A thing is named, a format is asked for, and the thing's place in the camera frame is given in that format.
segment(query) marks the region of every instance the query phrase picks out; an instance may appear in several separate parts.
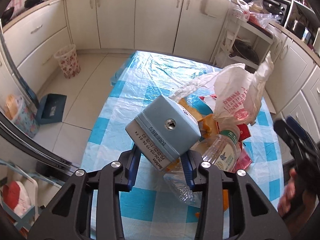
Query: printed expiration date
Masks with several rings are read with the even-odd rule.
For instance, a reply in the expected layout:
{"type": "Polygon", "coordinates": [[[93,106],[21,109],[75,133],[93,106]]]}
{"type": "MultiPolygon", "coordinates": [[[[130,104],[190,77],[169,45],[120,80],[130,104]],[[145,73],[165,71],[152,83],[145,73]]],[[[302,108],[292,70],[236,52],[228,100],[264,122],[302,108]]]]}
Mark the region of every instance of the printed expiration date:
{"type": "Polygon", "coordinates": [[[137,131],[135,132],[135,135],[138,136],[140,141],[144,144],[144,146],[150,150],[150,153],[153,154],[158,162],[163,161],[165,158],[164,156],[159,152],[158,148],[153,145],[152,141],[147,138],[147,136],[143,134],[139,134],[137,131]]]}

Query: plastic bottle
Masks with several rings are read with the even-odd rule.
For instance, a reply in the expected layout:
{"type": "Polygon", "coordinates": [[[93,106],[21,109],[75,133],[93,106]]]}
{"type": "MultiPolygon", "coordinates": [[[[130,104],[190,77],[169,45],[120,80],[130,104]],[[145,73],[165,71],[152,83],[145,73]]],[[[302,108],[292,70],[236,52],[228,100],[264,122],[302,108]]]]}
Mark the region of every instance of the plastic bottle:
{"type": "Polygon", "coordinates": [[[237,161],[236,144],[240,130],[236,125],[220,124],[220,133],[200,142],[195,150],[204,161],[214,164],[223,171],[232,171],[237,161]]]}

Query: tile floor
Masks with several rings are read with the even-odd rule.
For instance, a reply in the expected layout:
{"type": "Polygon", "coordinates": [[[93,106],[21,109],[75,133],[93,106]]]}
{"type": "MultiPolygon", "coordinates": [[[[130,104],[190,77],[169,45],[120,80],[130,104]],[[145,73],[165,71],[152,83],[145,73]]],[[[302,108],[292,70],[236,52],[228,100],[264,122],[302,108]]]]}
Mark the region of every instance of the tile floor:
{"type": "Polygon", "coordinates": [[[112,90],[110,78],[129,54],[80,54],[81,72],[66,79],[59,72],[41,92],[67,96],[61,123],[41,125],[34,141],[80,166],[97,117],[112,90]]]}

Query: checkered tablecloth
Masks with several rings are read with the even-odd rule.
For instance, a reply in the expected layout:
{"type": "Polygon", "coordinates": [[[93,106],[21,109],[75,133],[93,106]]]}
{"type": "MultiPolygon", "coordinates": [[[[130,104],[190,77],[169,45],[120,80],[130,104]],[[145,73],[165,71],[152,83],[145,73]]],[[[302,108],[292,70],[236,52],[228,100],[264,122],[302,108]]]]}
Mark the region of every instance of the checkered tablecloth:
{"type": "MultiPolygon", "coordinates": [[[[125,126],[152,100],[160,94],[169,96],[196,76],[218,70],[177,57],[136,52],[112,79],[114,88],[92,129],[81,168],[95,171],[117,160],[133,145],[125,126]]],[[[208,95],[208,91],[199,89],[194,95],[208,95]]],[[[253,163],[247,171],[276,207],[284,188],[283,169],[264,99],[256,124],[249,129],[252,136],[244,143],[253,163]]],[[[95,228],[96,197],[95,194],[92,228],[95,228]]],[[[164,182],[163,173],[143,155],[134,188],[130,193],[121,192],[120,208],[126,240],[194,239],[195,213],[199,209],[180,203],[164,182]]],[[[228,237],[228,223],[225,212],[224,238],[228,237]]]]}

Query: floral trash can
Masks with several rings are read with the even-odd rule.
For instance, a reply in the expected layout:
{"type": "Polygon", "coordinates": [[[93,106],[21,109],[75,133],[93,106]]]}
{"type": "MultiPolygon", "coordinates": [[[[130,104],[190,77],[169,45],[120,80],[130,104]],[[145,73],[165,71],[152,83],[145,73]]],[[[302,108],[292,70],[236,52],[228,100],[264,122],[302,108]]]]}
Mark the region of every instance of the floral trash can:
{"type": "Polygon", "coordinates": [[[26,135],[33,138],[39,130],[35,114],[26,105],[22,96],[16,98],[18,112],[13,117],[12,122],[26,135]]]}
{"type": "Polygon", "coordinates": [[[54,58],[58,60],[65,78],[72,78],[80,73],[81,68],[79,66],[76,46],[74,44],[59,49],[54,54],[54,58]]]}

